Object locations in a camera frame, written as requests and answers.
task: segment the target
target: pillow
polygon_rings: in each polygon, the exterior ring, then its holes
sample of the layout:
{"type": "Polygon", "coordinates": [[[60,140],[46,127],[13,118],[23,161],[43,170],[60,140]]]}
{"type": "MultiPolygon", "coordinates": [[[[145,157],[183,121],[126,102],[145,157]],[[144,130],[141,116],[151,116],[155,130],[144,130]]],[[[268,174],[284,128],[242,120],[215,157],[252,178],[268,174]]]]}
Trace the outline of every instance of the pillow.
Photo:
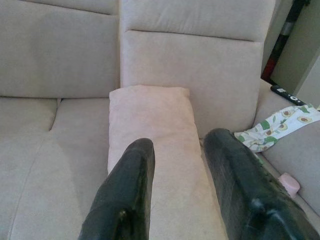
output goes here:
{"type": "Polygon", "coordinates": [[[138,85],[109,96],[108,171],[134,140],[154,144],[149,239],[227,239],[201,158],[189,90],[138,85]]]}

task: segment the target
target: beige sofa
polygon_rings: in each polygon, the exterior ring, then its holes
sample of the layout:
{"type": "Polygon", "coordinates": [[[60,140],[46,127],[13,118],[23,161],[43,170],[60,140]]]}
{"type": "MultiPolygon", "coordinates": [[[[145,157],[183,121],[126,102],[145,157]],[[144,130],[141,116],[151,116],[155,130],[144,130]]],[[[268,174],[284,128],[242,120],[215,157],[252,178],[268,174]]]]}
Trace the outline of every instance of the beige sofa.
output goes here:
{"type": "MultiPolygon", "coordinates": [[[[0,239],[77,238],[108,175],[109,92],[120,85],[189,89],[200,139],[290,105],[260,80],[273,8],[274,0],[0,0],[0,239]]],[[[300,182],[297,202],[318,232],[319,141],[313,123],[261,156],[274,175],[300,182]]]]}

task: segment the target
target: sofa armrest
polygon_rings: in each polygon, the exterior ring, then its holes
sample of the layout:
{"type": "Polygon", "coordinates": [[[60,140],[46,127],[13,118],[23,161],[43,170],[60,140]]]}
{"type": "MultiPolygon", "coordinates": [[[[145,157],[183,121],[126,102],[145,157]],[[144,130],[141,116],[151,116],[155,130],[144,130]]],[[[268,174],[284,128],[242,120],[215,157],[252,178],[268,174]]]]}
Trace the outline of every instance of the sofa armrest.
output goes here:
{"type": "MultiPolygon", "coordinates": [[[[292,105],[261,82],[254,126],[272,113],[292,105]]],[[[279,171],[300,183],[299,194],[320,215],[320,121],[308,124],[281,138],[262,154],[279,171]]]]}

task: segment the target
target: backrest cushion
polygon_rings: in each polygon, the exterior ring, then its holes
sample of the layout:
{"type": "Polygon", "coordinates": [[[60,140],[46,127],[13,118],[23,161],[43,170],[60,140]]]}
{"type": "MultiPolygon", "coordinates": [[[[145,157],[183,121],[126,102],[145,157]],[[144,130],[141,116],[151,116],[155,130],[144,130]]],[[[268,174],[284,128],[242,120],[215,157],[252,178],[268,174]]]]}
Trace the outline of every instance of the backrest cushion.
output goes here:
{"type": "Polygon", "coordinates": [[[122,0],[121,86],[190,89],[200,137],[248,129],[273,7],[274,0],[122,0]]]}
{"type": "Polygon", "coordinates": [[[48,4],[70,9],[78,9],[107,15],[118,14],[117,0],[24,0],[39,4],[48,4]]]}
{"type": "Polygon", "coordinates": [[[71,2],[0,0],[0,96],[93,98],[115,88],[118,17],[71,2]]]}

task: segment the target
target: wall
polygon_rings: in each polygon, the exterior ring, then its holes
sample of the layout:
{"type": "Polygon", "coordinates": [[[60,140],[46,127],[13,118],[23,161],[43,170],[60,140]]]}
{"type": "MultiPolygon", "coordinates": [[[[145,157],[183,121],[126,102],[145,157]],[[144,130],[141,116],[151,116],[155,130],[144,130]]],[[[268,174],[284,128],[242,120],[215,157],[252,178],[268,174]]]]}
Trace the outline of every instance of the wall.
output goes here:
{"type": "Polygon", "coordinates": [[[268,34],[264,42],[261,73],[264,71],[270,54],[287,19],[293,0],[277,0],[268,34]]]}
{"type": "Polygon", "coordinates": [[[274,82],[289,93],[299,92],[297,87],[303,85],[317,56],[320,47],[319,13],[320,0],[311,0],[311,4],[302,9],[271,76],[274,82]]]}
{"type": "Polygon", "coordinates": [[[296,96],[313,106],[320,106],[320,48],[318,56],[305,80],[299,88],[296,96]]]}

